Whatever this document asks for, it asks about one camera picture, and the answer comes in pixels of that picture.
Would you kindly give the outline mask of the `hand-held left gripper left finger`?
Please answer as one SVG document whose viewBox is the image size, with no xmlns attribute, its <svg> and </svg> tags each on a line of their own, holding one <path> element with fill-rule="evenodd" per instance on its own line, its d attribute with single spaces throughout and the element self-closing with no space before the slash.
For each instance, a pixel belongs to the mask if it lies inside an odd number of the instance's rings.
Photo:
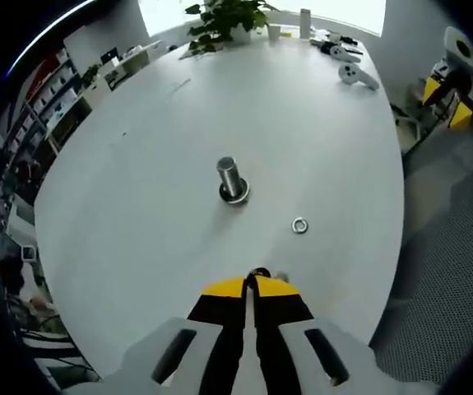
<svg viewBox="0 0 473 395">
<path fill-rule="evenodd" d="M 131 346 L 118 370 L 68 394 L 230 394 L 243 354 L 246 285 L 207 287 L 186 318 L 171 318 Z"/>
</svg>

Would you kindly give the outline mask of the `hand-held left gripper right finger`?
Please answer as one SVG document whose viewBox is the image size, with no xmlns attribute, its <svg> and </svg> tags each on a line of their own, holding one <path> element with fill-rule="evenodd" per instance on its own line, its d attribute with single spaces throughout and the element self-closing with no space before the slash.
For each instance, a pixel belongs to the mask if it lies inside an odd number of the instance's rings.
<svg viewBox="0 0 473 395">
<path fill-rule="evenodd" d="M 299 291 L 256 275 L 256 349 L 270 394 L 431 394 L 432 383 L 402 382 L 378 368 L 373 350 L 327 318 Z"/>
</svg>

